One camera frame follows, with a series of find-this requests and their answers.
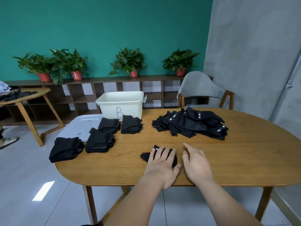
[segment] wooden table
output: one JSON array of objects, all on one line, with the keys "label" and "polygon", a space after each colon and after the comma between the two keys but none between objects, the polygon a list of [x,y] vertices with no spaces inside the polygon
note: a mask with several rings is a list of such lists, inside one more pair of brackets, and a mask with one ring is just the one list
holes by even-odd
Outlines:
[{"label": "wooden table", "polygon": [[[48,100],[48,98],[46,96],[46,94],[50,91],[49,88],[24,88],[24,89],[21,89],[21,92],[24,92],[24,91],[37,91],[37,93],[22,97],[22,98],[18,98],[15,100],[11,100],[11,101],[0,101],[0,105],[8,105],[8,104],[16,103],[16,105],[18,106],[22,116],[24,117],[29,129],[33,133],[33,136],[36,138],[36,141],[38,142],[39,146],[42,147],[42,146],[44,146],[45,136],[49,133],[52,133],[52,132],[64,127],[64,124],[61,121],[60,117],[58,116],[58,114],[56,113],[55,109],[53,108],[53,106],[51,105],[50,101]],[[32,121],[31,121],[30,117],[28,116],[22,102],[30,100],[30,99],[38,98],[41,96],[44,97],[45,101],[47,102],[50,109],[54,113],[55,117],[57,118],[57,120],[59,122],[59,126],[53,128],[53,129],[50,129],[49,131],[44,132],[41,135],[39,135],[39,133],[37,132],[35,126],[33,125]]]},{"label": "wooden table", "polygon": [[[115,134],[114,147],[107,153],[83,151],[76,159],[55,163],[66,179],[83,185],[90,220],[97,223],[91,186],[121,186],[124,194],[103,217],[104,224],[114,209],[144,174],[146,162],[142,152],[153,146],[176,148],[178,163],[183,165],[183,142],[201,149],[208,158],[215,181],[221,186],[262,186],[263,194],[255,217],[261,220],[273,186],[291,185],[301,181],[301,141],[283,128],[239,111],[213,108],[229,128],[226,140],[216,140],[197,134],[187,138],[169,131],[158,132],[152,120],[166,114],[167,109],[145,109],[143,130],[130,135]],[[193,186],[182,170],[173,186]]]}]

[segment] beige shoe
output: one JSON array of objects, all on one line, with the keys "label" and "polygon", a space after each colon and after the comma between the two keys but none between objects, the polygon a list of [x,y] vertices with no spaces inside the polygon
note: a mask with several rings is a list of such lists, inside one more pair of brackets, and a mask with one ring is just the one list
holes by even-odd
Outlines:
[{"label": "beige shoe", "polygon": [[0,139],[0,150],[18,141],[20,137]]}]

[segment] chair backrest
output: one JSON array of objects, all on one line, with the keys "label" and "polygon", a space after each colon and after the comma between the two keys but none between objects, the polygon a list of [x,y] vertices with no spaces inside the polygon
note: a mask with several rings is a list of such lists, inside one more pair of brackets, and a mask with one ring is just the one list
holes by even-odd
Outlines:
[{"label": "chair backrest", "polygon": [[222,99],[225,90],[216,86],[208,75],[201,71],[192,71],[186,74],[179,88],[184,97],[207,96]]}]

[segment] white tile floor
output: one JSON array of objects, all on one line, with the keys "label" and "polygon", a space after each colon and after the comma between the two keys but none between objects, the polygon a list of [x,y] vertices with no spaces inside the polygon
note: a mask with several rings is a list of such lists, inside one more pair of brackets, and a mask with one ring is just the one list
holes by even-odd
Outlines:
[{"label": "white tile floor", "polygon": [[[55,125],[38,125],[42,133]],[[9,127],[5,137],[20,140],[0,151],[1,225],[77,226],[89,224],[82,186],[69,182],[48,160],[55,137],[61,130],[46,136],[39,147],[27,126]],[[32,201],[46,182],[55,181],[42,201]],[[225,188],[252,214],[262,188]],[[120,187],[93,187],[96,211],[100,220],[122,194]],[[264,225],[291,225],[270,201],[263,217]],[[149,225],[216,225],[202,194],[196,187],[171,187],[161,192]]]}]

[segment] person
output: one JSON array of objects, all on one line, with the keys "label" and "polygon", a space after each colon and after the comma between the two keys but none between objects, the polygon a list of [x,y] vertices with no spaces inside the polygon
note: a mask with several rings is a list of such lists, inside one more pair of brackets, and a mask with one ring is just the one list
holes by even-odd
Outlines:
[{"label": "person", "polygon": [[[212,176],[210,165],[203,151],[184,143],[189,155],[183,152],[182,158],[185,172],[201,191],[212,212],[217,226],[262,225],[251,213],[236,202]],[[180,173],[181,165],[172,169],[175,150],[160,147],[153,159],[155,149],[145,168],[144,176],[140,178],[130,193],[123,199],[105,226],[147,226],[161,190],[168,189]]]},{"label": "person", "polygon": [[3,133],[3,127],[0,125],[0,150],[13,144],[14,142],[20,139],[20,137],[4,138],[2,133]]}]

